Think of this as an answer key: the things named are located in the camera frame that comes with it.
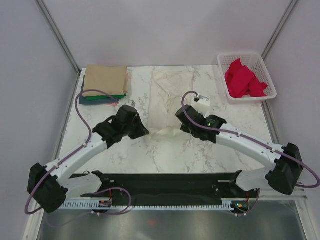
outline folded cloth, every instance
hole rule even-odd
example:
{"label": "folded cloth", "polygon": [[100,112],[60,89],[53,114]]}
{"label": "folded cloth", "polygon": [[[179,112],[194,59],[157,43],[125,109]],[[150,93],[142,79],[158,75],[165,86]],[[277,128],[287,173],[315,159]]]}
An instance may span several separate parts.
{"label": "folded cloth", "polygon": [[[127,79],[127,81],[125,82],[125,84],[126,84],[126,86],[128,87],[128,84],[129,84],[129,82],[130,82],[130,80],[131,80],[131,77],[129,76],[129,74],[127,73],[126,74],[126,79]],[[126,93],[124,93],[123,95],[111,95],[114,99],[123,99],[123,98],[125,98],[126,96],[127,96],[127,94]],[[98,99],[107,99],[107,98],[109,98],[108,96],[106,96],[106,95],[102,95],[102,96],[99,96],[99,95],[97,95],[97,96],[86,96],[85,97],[87,100],[89,100],[89,101],[93,101],[93,100],[98,100]]]}
{"label": "folded cloth", "polygon": [[[127,67],[106,67],[89,64],[85,71],[83,89],[98,89],[110,95],[124,95],[128,92]],[[103,96],[99,92],[85,92],[84,97]]]}
{"label": "folded cloth", "polygon": [[[85,85],[85,77],[83,77],[83,83],[81,85],[81,92],[84,91],[84,85]],[[92,106],[92,105],[100,105],[100,104],[108,104],[111,106],[116,106],[119,104],[119,100],[113,100],[112,98],[104,98],[104,99],[97,99],[97,100],[87,100],[86,97],[80,96],[79,98],[79,103],[81,105],[87,105],[87,106]]]}
{"label": "folded cloth", "polygon": [[[123,95],[111,95],[114,99],[124,99],[127,94],[123,94]],[[108,99],[108,96],[85,96],[85,99],[87,99],[88,101],[95,101],[95,100],[99,100],[99,99]]]}
{"label": "folded cloth", "polygon": [[253,98],[267,96],[264,90],[268,85],[259,82],[255,73],[241,64],[240,58],[231,63],[224,76],[229,94],[233,98],[242,98],[248,94]]}
{"label": "folded cloth", "polygon": [[[176,117],[176,112],[181,108],[183,95],[193,89],[193,77],[192,72],[153,72],[148,119],[150,135],[173,137],[182,133],[181,122]],[[189,95],[185,99],[185,104],[190,103]]]}

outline green cloth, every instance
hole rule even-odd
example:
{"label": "green cloth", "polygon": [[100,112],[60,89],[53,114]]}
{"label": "green cloth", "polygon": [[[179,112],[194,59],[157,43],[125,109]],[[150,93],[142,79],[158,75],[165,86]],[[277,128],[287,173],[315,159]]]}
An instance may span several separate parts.
{"label": "green cloth", "polygon": [[[127,94],[123,95],[111,95],[114,99],[123,99],[127,96]],[[107,99],[108,96],[86,96],[85,97],[89,101],[99,100],[99,99]]]}

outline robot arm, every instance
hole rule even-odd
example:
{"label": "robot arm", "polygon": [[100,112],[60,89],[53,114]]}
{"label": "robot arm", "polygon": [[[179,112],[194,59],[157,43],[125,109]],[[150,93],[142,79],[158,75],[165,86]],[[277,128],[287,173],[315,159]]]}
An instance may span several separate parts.
{"label": "robot arm", "polygon": [[[260,140],[257,137],[237,129],[223,118],[215,115],[209,115],[205,118],[204,116],[210,107],[209,99],[200,96],[196,97],[194,101],[195,104],[193,107],[189,105],[185,106],[188,116],[199,125],[220,129],[222,132],[207,130],[194,125],[189,121],[181,108],[176,113],[176,116],[182,123],[182,131],[189,133],[202,141],[210,141],[214,144],[220,144],[235,149],[265,166],[264,168],[252,171],[237,171],[230,181],[230,188],[232,191],[247,192],[256,188],[272,187],[282,194],[292,194],[303,167],[290,159],[281,156],[275,151],[277,150],[281,153],[290,155],[302,162],[297,146],[289,143],[284,147],[280,144],[273,144]],[[241,135],[248,136],[256,142],[241,137]],[[270,151],[257,142],[270,146],[272,150]]]}
{"label": "robot arm", "polygon": [[67,199],[94,193],[101,187],[105,179],[99,171],[82,177],[70,178],[90,159],[119,143],[125,136],[134,140],[149,134],[149,131],[142,124],[137,110],[127,105],[122,106],[116,116],[109,117],[99,123],[92,132],[88,144],[84,143],[84,147],[63,164],[58,165],[66,156],[79,149],[82,144],[45,166],[37,163],[31,168],[27,189],[29,194],[34,190],[39,180],[50,169],[56,167],[33,196],[47,213],[57,210]]}
{"label": "robot arm", "polygon": [[[205,97],[196,98],[193,107],[185,106],[188,116],[197,124],[223,131],[237,132],[238,135],[198,127],[188,120],[182,109],[176,113],[182,123],[181,130],[202,141],[210,141],[214,144],[238,150],[265,166],[253,171],[240,170],[234,173],[229,183],[234,195],[237,196],[237,193],[269,186],[280,193],[292,194],[303,168],[276,153],[275,150],[295,157],[302,162],[298,147],[291,143],[283,147],[279,144],[264,142],[238,130],[223,118],[215,115],[205,118],[204,116],[209,107],[210,101]],[[71,178],[90,159],[109,149],[112,145],[119,143],[125,136],[137,139],[149,134],[149,131],[142,124],[137,110],[127,105],[122,106],[116,116],[109,117],[104,122],[99,123],[92,132],[93,134],[87,144],[84,143],[77,146],[65,156],[45,166],[37,163],[31,168],[27,189],[29,194],[33,192],[44,175],[51,171],[33,195],[33,198],[47,213],[57,210],[67,199],[96,192],[102,183],[108,180],[99,171],[94,171],[86,176]],[[264,142],[266,145],[271,146],[273,151],[241,137],[242,134],[250,136],[256,141]],[[71,153],[72,156],[66,162],[59,164]]]}

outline marble surface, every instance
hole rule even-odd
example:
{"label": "marble surface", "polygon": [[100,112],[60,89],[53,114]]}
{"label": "marble surface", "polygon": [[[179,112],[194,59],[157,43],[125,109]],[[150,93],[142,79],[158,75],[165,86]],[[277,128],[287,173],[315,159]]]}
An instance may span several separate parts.
{"label": "marble surface", "polygon": [[[153,71],[191,72],[193,90],[211,101],[211,112],[224,118],[235,127],[271,141],[270,133],[259,103],[230,105],[222,85],[218,66],[156,66],[128,67],[132,77],[129,94],[120,101],[137,109],[143,124],[148,126],[150,87]],[[77,86],[77,94],[86,69]],[[118,106],[79,106],[79,110],[93,128],[111,115]],[[73,103],[61,146],[60,156],[82,143],[88,130],[79,119]],[[125,137],[121,143],[97,155],[81,167],[77,173],[99,170],[103,173],[157,174],[157,173],[231,173],[237,170],[261,168],[257,161],[225,146],[203,142],[188,135],[185,138],[155,140],[148,136],[131,140]]]}

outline beige cloth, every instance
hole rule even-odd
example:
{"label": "beige cloth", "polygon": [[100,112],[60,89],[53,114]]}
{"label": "beige cloth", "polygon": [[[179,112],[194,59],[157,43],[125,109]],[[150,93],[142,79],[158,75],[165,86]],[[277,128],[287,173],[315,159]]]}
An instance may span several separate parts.
{"label": "beige cloth", "polygon": [[[83,90],[96,89],[110,95],[128,92],[127,67],[107,67],[89,64],[85,70]],[[84,97],[103,96],[99,92],[85,92]]]}
{"label": "beige cloth", "polygon": [[[183,95],[193,89],[193,77],[192,72],[153,72],[148,119],[151,135],[173,137],[182,133],[176,112],[181,108]],[[185,99],[185,105],[190,102],[189,95]]]}

